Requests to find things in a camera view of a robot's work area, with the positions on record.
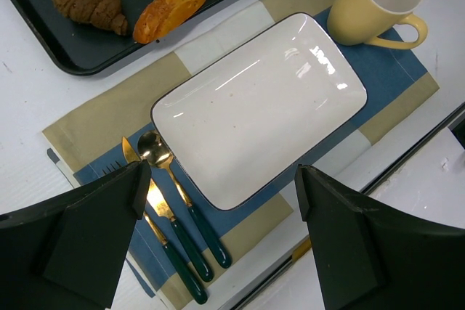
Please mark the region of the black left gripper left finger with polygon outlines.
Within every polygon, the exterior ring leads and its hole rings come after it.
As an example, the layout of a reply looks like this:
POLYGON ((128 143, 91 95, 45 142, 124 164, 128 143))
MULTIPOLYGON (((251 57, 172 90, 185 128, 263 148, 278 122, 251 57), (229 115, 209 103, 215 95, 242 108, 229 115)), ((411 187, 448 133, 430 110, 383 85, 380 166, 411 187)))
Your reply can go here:
POLYGON ((145 209, 150 169, 133 162, 1 215, 2 309, 109 309, 145 209))

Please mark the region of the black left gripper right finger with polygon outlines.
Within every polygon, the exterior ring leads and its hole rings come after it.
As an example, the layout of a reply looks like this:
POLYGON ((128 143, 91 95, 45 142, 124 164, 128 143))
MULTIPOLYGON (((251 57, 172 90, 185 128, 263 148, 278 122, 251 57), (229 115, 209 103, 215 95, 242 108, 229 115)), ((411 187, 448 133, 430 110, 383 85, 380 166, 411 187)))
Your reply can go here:
POLYGON ((357 192, 314 166, 295 185, 327 309, 462 309, 464 230, 357 192))

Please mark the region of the orange toasted bread slice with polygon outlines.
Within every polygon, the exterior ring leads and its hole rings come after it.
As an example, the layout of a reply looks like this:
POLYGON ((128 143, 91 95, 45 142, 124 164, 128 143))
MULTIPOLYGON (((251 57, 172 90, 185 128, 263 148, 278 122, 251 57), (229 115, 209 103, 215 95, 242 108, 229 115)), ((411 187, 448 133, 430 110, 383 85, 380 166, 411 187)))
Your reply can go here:
POLYGON ((149 44, 178 28, 192 17, 206 0, 153 0, 134 26, 133 39, 149 44))

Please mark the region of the beige blue patchwork placemat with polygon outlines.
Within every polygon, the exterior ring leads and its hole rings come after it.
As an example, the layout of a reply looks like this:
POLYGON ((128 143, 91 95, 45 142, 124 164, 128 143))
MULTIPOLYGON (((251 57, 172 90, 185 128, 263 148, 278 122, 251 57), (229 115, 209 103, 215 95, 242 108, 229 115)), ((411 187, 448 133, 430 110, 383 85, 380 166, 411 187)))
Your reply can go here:
MULTIPOLYGON (((121 138, 134 142, 152 128, 156 98, 292 12, 327 18, 333 0, 227 0, 226 17, 207 20, 190 41, 167 41, 149 50, 147 67, 91 99, 44 129, 44 136, 80 184, 122 163, 121 138)), ((438 51, 432 38, 410 52, 374 46, 345 48, 368 92, 366 106, 304 156, 343 171, 424 104, 438 89, 438 51)), ((221 212, 197 190, 192 196, 232 253, 233 265, 216 267, 207 309, 236 309, 250 300, 290 260, 308 232, 298 216, 297 197, 285 173, 241 207, 221 212)))

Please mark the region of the white rectangular plate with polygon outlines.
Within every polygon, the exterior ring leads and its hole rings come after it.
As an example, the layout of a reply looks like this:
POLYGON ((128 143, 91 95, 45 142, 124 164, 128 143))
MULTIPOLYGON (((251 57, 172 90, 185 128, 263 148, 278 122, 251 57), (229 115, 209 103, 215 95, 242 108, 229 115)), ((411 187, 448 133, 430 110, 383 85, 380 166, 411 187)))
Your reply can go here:
POLYGON ((158 99, 155 129, 188 179, 230 211, 366 104, 367 91, 308 14, 289 15, 158 99))

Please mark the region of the black baking tray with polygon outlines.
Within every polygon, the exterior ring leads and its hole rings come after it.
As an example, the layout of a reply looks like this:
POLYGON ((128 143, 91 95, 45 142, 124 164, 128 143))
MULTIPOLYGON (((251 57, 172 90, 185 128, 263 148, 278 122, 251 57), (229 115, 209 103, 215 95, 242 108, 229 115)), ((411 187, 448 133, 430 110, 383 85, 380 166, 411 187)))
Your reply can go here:
MULTIPOLYGON (((124 14, 134 25, 152 0, 122 0, 124 14)), ((53 63, 75 76, 90 76, 140 49, 129 37, 118 36, 64 18, 52 0, 11 0, 53 63)))

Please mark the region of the yellow ceramic mug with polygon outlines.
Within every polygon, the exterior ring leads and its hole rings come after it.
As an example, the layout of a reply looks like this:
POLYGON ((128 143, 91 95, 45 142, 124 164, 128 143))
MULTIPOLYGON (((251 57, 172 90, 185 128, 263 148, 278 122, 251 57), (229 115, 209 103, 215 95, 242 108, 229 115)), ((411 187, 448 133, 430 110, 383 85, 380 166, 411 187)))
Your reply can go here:
POLYGON ((413 49, 422 44, 427 24, 414 15, 422 0, 335 0, 327 20, 331 38, 342 45, 367 44, 388 49, 413 49), (394 25, 409 25, 417 32, 415 41, 393 41, 381 34, 394 25))

